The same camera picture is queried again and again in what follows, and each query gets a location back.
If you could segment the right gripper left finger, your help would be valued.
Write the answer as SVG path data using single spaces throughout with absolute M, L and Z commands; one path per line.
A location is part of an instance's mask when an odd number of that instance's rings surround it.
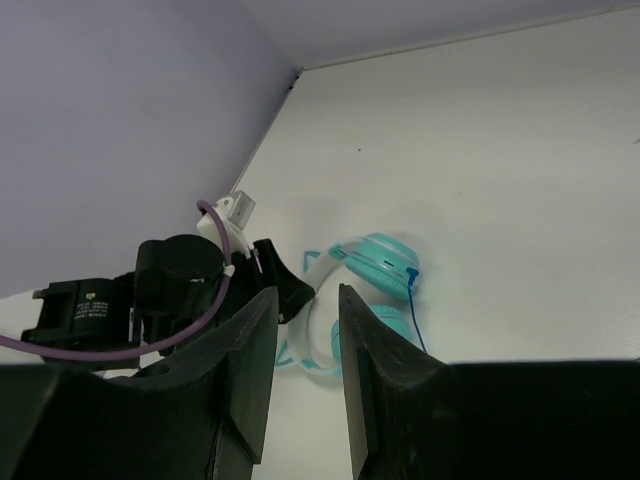
M 134 376 L 133 426 L 116 442 L 115 479 L 248 479 L 262 459 L 278 294 L 268 287 L 232 318 Z

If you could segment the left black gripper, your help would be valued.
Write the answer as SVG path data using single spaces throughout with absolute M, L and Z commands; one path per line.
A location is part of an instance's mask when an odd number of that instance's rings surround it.
M 271 239 L 253 243 L 249 256 L 238 251 L 231 256 L 235 267 L 227 292 L 227 318 L 231 318 L 265 287 L 278 291 L 279 323 L 287 324 L 315 297 L 314 288 L 293 274 L 279 259 L 274 261 L 273 278 L 265 272 L 267 260 L 275 252 Z

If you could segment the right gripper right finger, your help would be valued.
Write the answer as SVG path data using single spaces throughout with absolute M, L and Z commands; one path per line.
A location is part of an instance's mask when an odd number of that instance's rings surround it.
M 452 478 L 450 368 L 384 325 L 349 285 L 339 287 L 339 330 L 354 478 Z

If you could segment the teal cat-ear headphones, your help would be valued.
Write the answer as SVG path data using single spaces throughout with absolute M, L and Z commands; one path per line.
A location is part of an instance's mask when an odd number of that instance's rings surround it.
M 307 250 L 303 254 L 302 280 L 312 287 L 313 294 L 317 294 L 330 274 L 340 267 L 385 295 L 408 304 L 410 317 L 391 305 L 371 304 L 369 308 L 379 321 L 405 340 L 417 341 L 421 348 L 425 346 L 414 304 L 415 289 L 421 279 L 421 262 L 411 247 L 391 235 L 373 232 L 337 242 L 324 251 Z M 276 353 L 275 368 L 298 367 L 311 375 L 341 377 L 339 322 L 335 321 L 330 330 L 331 363 L 317 362 L 310 339 L 312 305 L 312 300 L 306 301 L 288 322 Z

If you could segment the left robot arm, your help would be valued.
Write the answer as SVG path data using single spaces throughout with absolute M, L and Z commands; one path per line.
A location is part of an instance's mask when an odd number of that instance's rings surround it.
M 277 290 L 281 324 L 315 295 L 285 266 L 269 239 L 229 259 L 196 235 L 148 240 L 139 246 L 129 273 L 54 282 L 35 292 L 42 302 L 37 325 L 1 343 L 88 371 L 134 369 L 140 348 L 158 345 L 163 357 L 182 350 L 269 287 Z

